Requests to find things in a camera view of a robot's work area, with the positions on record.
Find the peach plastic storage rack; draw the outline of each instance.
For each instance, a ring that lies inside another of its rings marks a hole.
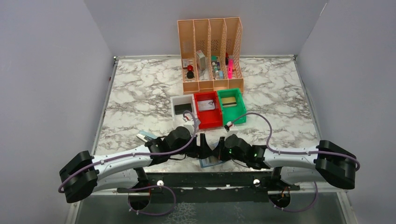
[[[183,94],[210,92],[239,88],[243,94],[243,77],[239,65],[242,23],[239,17],[223,19],[201,19],[177,21],[181,58],[190,59],[194,67],[194,78],[187,78],[187,69],[182,68]],[[196,52],[201,50],[206,59],[206,77],[200,80],[200,69],[197,68]],[[228,78],[226,53],[233,57],[235,70],[233,77]],[[211,56],[219,57],[223,79],[212,71]]]

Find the red object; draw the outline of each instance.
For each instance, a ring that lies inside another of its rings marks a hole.
[[[214,101],[216,109],[209,111],[199,111],[198,101],[210,100]],[[195,107],[197,109],[198,119],[201,121],[200,129],[221,127],[223,126],[223,113],[219,103],[219,97],[216,91],[201,92],[194,94]]]

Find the black wire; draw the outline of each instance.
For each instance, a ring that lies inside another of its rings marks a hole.
[[[182,160],[184,160],[186,157],[187,157],[187,155],[184,154],[184,158],[182,158],[182,159],[176,159],[176,158],[169,158],[169,159],[170,159],[170,160],[182,161]]]
[[[248,166],[244,166],[244,165],[242,165],[242,164],[240,164],[240,163],[237,163],[235,160],[232,160],[232,161],[235,162],[236,164],[240,165],[241,167],[249,168]]]

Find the gray floor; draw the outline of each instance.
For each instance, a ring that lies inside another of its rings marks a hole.
[[[308,205],[313,194],[293,194],[289,209]],[[170,204],[150,204],[146,211],[163,212]],[[345,224],[337,193],[320,193],[317,204],[300,213],[274,209],[270,203],[180,203],[170,215],[150,217],[128,211],[127,196],[91,196],[85,199],[77,224]]]

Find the marble table top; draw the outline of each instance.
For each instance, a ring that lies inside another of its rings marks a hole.
[[[244,76],[243,100],[248,112],[257,112],[271,122],[275,147],[309,147],[318,144],[310,109],[304,96],[294,61],[291,58],[241,58]],[[136,137],[140,130],[157,136],[172,129],[170,97],[183,94],[181,60],[120,60],[106,108],[96,155],[112,154],[144,144]],[[269,134],[265,121],[254,115],[238,125],[238,137],[249,144],[262,144]],[[225,136],[224,128],[199,130],[206,133],[209,145]],[[146,172],[220,172],[249,171],[232,161],[201,168],[199,160],[169,160],[145,168]]]

